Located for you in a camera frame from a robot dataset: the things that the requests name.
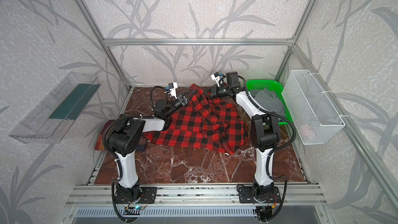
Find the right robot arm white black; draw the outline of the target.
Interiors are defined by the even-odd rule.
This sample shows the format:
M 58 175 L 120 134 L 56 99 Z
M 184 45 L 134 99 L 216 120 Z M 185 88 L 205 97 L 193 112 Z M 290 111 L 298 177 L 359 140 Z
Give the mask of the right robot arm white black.
M 215 82 L 210 90 L 211 96 L 235 98 L 235 102 L 251 118 L 250 140 L 256 149 L 257 166 L 251 195 L 255 201 L 265 202 L 273 195 L 275 189 L 272 179 L 272 150 L 280 141 L 278 117 L 265 112 L 248 91 L 247 84 L 240 84 L 243 78 L 237 72 L 214 73 L 211 79 Z

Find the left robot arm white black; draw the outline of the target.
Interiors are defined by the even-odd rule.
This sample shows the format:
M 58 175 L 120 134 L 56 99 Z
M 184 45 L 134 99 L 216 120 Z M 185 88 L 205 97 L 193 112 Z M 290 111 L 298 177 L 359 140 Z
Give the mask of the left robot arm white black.
M 158 100 L 154 116 L 126 115 L 113 121 L 104 131 L 102 143 L 115 158 L 118 168 L 116 194 L 127 201 L 137 201 L 141 195 L 140 180 L 136 172 L 135 152 L 144 133 L 166 131 L 171 125 L 171 116 L 188 105 L 189 99 L 181 93 L 171 103 Z

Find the red black plaid shirt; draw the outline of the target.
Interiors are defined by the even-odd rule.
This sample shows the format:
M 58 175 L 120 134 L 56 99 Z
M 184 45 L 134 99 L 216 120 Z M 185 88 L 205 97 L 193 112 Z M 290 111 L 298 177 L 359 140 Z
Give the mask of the red black plaid shirt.
M 158 145 L 208 149 L 235 154 L 239 147 L 249 143 L 245 122 L 237 107 L 224 99 L 214 99 L 198 85 L 189 104 L 171 116 L 171 124 L 165 131 L 144 134 Z

